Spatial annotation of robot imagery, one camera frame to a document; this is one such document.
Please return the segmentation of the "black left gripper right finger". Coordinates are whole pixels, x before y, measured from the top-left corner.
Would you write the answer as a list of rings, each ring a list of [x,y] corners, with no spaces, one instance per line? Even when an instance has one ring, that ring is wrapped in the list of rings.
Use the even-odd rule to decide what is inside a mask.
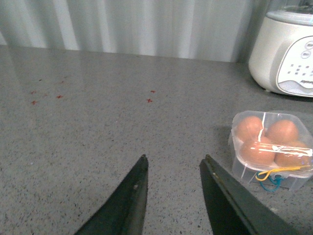
[[[210,155],[200,163],[203,196],[215,235],[297,235]]]

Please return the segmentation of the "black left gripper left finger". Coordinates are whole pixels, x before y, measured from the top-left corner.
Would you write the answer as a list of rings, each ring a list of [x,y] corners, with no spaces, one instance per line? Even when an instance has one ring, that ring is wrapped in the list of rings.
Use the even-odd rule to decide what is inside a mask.
[[[142,234],[147,205],[148,168],[146,155],[140,156],[107,201],[76,234]]]

